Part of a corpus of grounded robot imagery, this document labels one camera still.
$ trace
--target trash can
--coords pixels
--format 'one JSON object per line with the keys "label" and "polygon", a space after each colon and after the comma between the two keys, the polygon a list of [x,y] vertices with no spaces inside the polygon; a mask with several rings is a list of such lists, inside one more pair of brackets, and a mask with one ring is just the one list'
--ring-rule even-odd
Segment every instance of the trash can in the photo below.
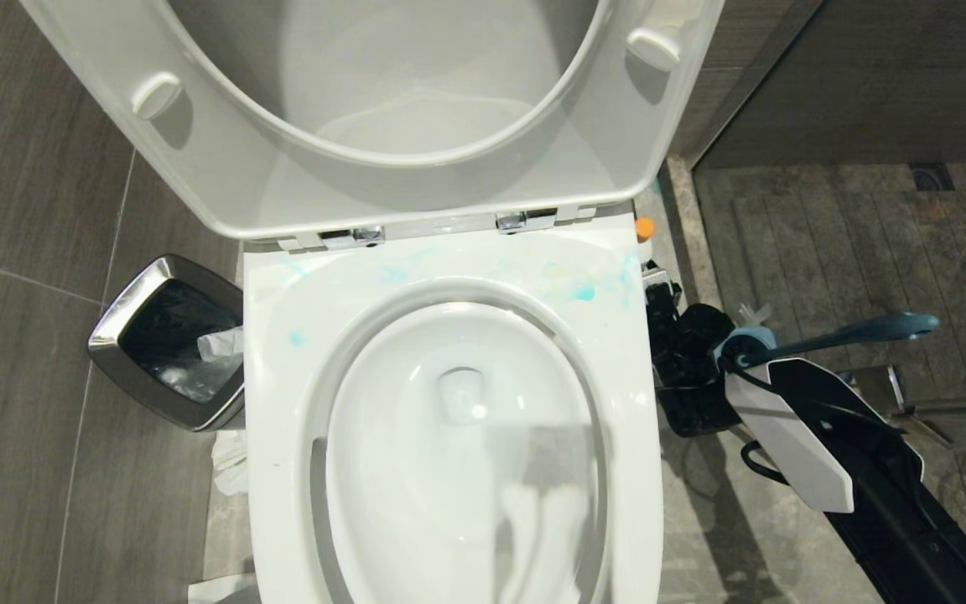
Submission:
{"label": "trash can", "polygon": [[221,276],[162,256],[118,295],[88,337],[112,381],[193,432],[244,428],[244,297]]}

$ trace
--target white toilet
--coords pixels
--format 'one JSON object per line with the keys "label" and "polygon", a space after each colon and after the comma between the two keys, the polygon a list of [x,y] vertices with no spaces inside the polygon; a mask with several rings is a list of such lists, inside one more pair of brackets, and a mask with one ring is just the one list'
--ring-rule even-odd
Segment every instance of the white toilet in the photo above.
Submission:
{"label": "white toilet", "polygon": [[265,604],[657,599],[628,200],[721,0],[23,4],[247,242]]}

